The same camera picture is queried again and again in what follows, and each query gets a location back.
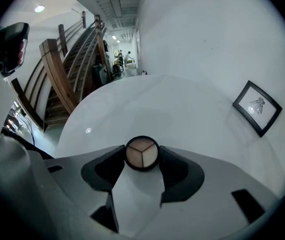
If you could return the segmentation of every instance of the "wooden post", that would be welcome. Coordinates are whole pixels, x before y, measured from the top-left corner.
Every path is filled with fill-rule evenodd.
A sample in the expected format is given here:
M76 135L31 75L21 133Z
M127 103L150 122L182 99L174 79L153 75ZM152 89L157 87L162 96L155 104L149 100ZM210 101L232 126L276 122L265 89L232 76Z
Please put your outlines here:
M96 28L96 36L97 36L97 44L98 44L99 54L100 54L102 63L106 67L108 79L111 82L112 81L111 72L110 72L109 67L107 67L107 60L106 60L106 56L105 56L104 41L103 41L103 37L102 37L101 17L99 15L95 15L94 16L94 20L95 20L94 25L95 25L95 28Z
M44 68L61 103L69 114L79 104L73 91L72 85L68 81L61 57L58 52L56 39L47 39L40 46L41 59Z
M66 54L68 53L68 49L67 49L67 43L66 43L66 37L65 37L65 31L64 31L63 24L58 25L58 31L59 31L62 54L65 57Z
M34 121L34 123L38 126L39 129L44 130L44 121L40 118L40 116L36 113L35 109L30 104L29 100L24 94L24 91L21 85L18 82L18 79L15 78L11 81L11 85L18 94L18 100L22 108L25 110L28 116Z
M84 10L82 11L81 20L82 20L82 28L86 29L87 28L87 25L86 25L86 13L85 13Z

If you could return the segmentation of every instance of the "fluorescent light fixture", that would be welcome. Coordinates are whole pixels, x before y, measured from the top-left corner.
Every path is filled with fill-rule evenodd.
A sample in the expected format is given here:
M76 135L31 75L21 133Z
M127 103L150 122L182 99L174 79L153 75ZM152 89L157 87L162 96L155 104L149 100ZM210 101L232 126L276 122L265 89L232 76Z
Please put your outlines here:
M40 12L42 12L44 9L45 9L45 7L44 7L43 5L38 5L38 6L34 9L34 11L35 11L36 13L40 13Z
M122 7L121 7L121 0L110 0L111 6L113 8L114 14L117 18L123 16Z

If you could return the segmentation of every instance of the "picture frame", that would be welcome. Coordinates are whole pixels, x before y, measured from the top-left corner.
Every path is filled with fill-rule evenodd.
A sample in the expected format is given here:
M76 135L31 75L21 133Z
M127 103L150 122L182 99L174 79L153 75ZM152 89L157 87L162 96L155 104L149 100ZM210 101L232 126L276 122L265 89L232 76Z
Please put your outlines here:
M248 81L232 105L248 120L260 137L269 130L282 107L264 90Z

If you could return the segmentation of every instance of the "gray floor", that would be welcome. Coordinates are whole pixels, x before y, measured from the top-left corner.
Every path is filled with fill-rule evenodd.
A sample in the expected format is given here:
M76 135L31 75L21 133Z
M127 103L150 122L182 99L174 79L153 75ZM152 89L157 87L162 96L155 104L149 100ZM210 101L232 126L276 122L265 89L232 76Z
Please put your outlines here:
M123 72L121 73L121 76L115 77L113 81L120 80L123 78L140 76L140 75L141 75L141 73L140 73L140 70L138 68L124 69Z

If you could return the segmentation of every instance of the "staircase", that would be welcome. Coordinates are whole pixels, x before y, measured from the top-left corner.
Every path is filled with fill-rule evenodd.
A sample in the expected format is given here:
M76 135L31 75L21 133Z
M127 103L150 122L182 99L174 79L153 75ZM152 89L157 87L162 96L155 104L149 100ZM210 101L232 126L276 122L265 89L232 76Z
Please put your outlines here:
M87 28L63 62L64 72L79 102L96 89L92 79L93 66L97 54L99 54L96 30L97 26ZM105 32L106 28L102 27L101 37L104 36ZM46 106L45 124L48 126L63 124L69 116L70 113L52 87Z

